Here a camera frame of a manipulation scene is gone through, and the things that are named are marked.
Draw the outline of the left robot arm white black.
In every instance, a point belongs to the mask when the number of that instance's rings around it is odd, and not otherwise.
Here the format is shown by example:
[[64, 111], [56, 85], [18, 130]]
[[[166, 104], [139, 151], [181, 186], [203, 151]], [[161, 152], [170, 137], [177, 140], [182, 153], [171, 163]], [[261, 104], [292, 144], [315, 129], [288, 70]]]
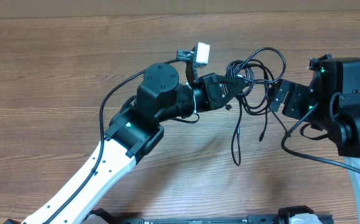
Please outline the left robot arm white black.
[[188, 117], [217, 110], [247, 86], [240, 75], [215, 73], [181, 84], [171, 61], [140, 72], [143, 81], [104, 126], [101, 140], [75, 175], [24, 223], [81, 223], [106, 192], [148, 155], [164, 136], [162, 122], [187, 122]]

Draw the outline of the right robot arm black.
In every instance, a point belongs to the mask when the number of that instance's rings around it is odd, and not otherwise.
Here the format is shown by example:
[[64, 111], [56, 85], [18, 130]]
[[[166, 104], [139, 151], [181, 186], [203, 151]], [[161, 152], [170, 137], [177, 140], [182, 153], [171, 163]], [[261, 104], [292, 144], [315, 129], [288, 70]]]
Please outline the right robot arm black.
[[269, 109], [326, 131], [322, 138], [336, 145], [343, 162], [296, 155], [348, 170], [360, 222], [360, 58], [325, 54], [311, 58], [308, 67], [313, 71], [308, 86], [280, 80], [269, 89]]

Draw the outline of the black usb cable silver plug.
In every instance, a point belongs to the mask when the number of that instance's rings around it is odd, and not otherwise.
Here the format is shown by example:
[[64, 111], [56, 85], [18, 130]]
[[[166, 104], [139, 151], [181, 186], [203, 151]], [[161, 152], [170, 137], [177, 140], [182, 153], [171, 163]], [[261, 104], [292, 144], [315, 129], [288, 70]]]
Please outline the black usb cable silver plug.
[[[276, 84], [279, 80], [282, 79], [285, 73], [285, 67], [282, 69], [280, 75], [275, 78], [272, 72], [265, 65], [252, 64], [247, 65], [245, 68], [229, 68], [227, 74], [230, 75], [242, 75], [243, 79], [246, 80], [246, 90], [242, 91], [239, 95], [236, 96], [236, 100], [239, 104], [239, 118], [234, 130], [233, 138], [231, 140], [231, 156], [233, 162], [236, 166], [241, 165], [242, 149], [241, 149], [241, 137], [242, 134], [252, 134], [252, 131], [256, 131], [256, 128], [250, 129], [249, 125], [246, 122], [242, 122], [244, 117], [243, 113], [246, 113], [250, 117], [264, 116], [264, 126], [259, 137], [259, 141], [262, 141], [267, 129], [268, 124], [268, 114], [272, 113], [280, 125], [287, 132], [286, 127], [283, 122], [278, 118], [278, 116], [271, 112], [268, 109], [268, 91], [269, 88]], [[264, 87], [264, 96], [261, 99], [261, 102], [258, 105], [251, 106], [247, 101], [247, 96], [251, 94], [252, 90], [256, 85], [262, 85]]]

